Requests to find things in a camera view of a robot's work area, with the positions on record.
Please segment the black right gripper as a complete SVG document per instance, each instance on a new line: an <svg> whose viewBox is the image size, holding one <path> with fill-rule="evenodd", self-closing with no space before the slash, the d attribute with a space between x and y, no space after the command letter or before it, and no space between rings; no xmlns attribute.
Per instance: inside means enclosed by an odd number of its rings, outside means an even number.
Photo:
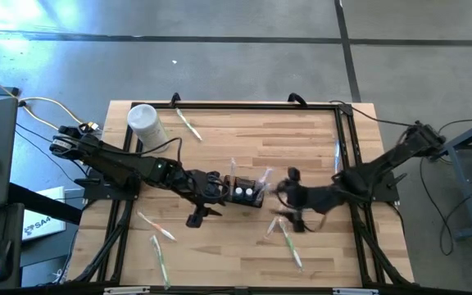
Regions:
<svg viewBox="0 0 472 295"><path fill-rule="evenodd" d="M288 168L288 176L278 182L275 192L287 194L287 204L295 210L312 209L323 213L320 201L322 200L323 187L305 187L300 185L301 172L295 167ZM304 233L306 225L301 211L271 210L271 213L282 216L293 226L296 233Z"/></svg>

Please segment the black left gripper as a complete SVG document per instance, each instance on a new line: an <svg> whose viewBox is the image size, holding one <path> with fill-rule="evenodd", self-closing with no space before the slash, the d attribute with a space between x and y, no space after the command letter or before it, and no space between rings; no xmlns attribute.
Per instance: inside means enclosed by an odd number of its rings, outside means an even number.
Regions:
<svg viewBox="0 0 472 295"><path fill-rule="evenodd" d="M210 172L186 170L185 175L192 194L191 202L197 205L193 213L188 216L186 226L200 228L205 217L209 215L222 216L218 211L203 206L204 204L225 205L227 193L224 192L224 189L227 186L222 182L220 173L215 170Z"/></svg>

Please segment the green toothbrush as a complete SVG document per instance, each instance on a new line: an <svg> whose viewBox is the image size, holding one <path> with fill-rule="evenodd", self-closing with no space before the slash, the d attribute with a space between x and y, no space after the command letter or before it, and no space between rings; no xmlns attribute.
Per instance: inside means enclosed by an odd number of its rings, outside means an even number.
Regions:
<svg viewBox="0 0 472 295"><path fill-rule="evenodd" d="M198 131L191 125L191 123L186 119L184 116L183 112L179 109L176 108L176 113L179 116L179 118L184 122L184 124L188 127L188 129L194 134L194 136L199 140L202 141L202 136L198 133Z"/></svg>
<svg viewBox="0 0 472 295"><path fill-rule="evenodd" d="M169 280L169 276L167 274L165 260L164 260L164 256L163 256L163 253L162 253L162 250L161 250L161 245L159 244L159 241L158 241L156 235L151 236L150 241L151 241L151 244L154 248L154 251L155 251L156 256L157 256L158 263L159 263L160 268L161 268L161 275L162 275L162 278L163 278L164 289L168 290L170 288L170 280Z"/></svg>
<svg viewBox="0 0 472 295"><path fill-rule="evenodd" d="M289 234L288 234L286 225L285 225L285 223L284 223L284 221L283 221L282 219L280 219L280 220L278 221L278 223L279 223L279 227L280 227L280 229L281 229L281 231L282 231L282 234L283 234L283 236L284 236L285 242L286 242L286 244L287 244L287 246L288 246L288 248L289 248L289 251L291 252L291 254L292 254L292 256L293 256L294 262L295 262L295 264L296 264L298 270L299 270L300 272L302 272L302 271L303 271L303 265L302 265L301 258L300 258L300 256L298 255L296 248L294 247L294 244L293 244L293 241L292 241L291 237L290 237Z"/></svg>

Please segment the white wipes canister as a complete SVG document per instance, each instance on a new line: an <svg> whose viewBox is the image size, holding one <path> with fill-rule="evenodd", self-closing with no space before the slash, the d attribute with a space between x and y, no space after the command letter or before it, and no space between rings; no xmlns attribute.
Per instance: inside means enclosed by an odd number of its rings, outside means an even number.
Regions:
<svg viewBox="0 0 472 295"><path fill-rule="evenodd" d="M127 115L127 123L142 142L144 151L161 153L169 147L166 130L151 105L133 107Z"/></svg>

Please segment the white printed cardboard box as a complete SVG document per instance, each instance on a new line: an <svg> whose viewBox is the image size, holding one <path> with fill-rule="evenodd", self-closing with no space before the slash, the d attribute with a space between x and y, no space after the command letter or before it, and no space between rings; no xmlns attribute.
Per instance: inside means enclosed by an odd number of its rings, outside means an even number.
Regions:
<svg viewBox="0 0 472 295"><path fill-rule="evenodd" d="M65 189L63 186L38 191L38 194L58 202L65 202ZM66 222L53 219L34 211L25 210L22 241L57 234L66 230Z"/></svg>

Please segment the black desk beam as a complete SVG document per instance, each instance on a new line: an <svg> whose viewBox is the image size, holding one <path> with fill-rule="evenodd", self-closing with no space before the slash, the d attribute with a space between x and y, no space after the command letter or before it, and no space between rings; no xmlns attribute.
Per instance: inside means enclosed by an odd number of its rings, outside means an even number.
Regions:
<svg viewBox="0 0 472 295"><path fill-rule="evenodd" d="M45 197L14 183L9 184L8 203L21 203L27 210L73 225L78 225L82 216L82 211L76 207Z"/></svg>

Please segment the black computer mouse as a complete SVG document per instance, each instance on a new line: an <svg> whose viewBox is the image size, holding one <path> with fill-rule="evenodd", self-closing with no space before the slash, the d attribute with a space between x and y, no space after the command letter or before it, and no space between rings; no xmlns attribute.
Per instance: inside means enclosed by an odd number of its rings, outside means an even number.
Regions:
<svg viewBox="0 0 472 295"><path fill-rule="evenodd" d="M0 282L7 280L13 267L13 242L10 239L0 240Z"/></svg>

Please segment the white metal bracket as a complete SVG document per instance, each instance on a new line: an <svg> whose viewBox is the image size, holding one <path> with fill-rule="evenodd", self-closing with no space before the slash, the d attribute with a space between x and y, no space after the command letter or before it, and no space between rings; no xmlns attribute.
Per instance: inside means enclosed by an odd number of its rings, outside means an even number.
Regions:
<svg viewBox="0 0 472 295"><path fill-rule="evenodd" d="M150 292L151 288L149 286L129 286L105 288L102 295L144 295Z"/></svg>
<svg viewBox="0 0 472 295"><path fill-rule="evenodd" d="M333 295L379 295L378 289L369 288L334 288Z"/></svg>

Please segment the black aluminium table frame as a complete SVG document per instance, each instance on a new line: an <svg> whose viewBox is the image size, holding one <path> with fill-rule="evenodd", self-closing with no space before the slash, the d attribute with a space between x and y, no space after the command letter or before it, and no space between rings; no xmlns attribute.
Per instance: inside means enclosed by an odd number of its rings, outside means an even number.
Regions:
<svg viewBox="0 0 472 295"><path fill-rule="evenodd" d="M179 108L202 136L199 141L176 113ZM354 165L371 161L384 150L374 107L357 103L347 114L344 106L313 102L300 107L286 102L180 102L175 109L158 106L158 115L169 136L182 138L165 156L180 156L184 167L230 172L231 157L236 174L249 179L283 179L290 166L302 173L306 186L328 184L334 174L334 144ZM157 286L163 283L161 268L150 237L157 236L170 284L179 286L243 287L358 287L363 280L387 280L370 250L356 248L348 206L327 216L309 211L304 215L308 234L289 233L301 258L300 272L281 229L265 238L279 208L275 197L260 209L229 204L208 216L198 229L185 221L192 205L165 190L144 187L134 203L124 256L111 255L103 268L106 276L120 275L124 285ZM171 232L173 242L137 216Z"/></svg>

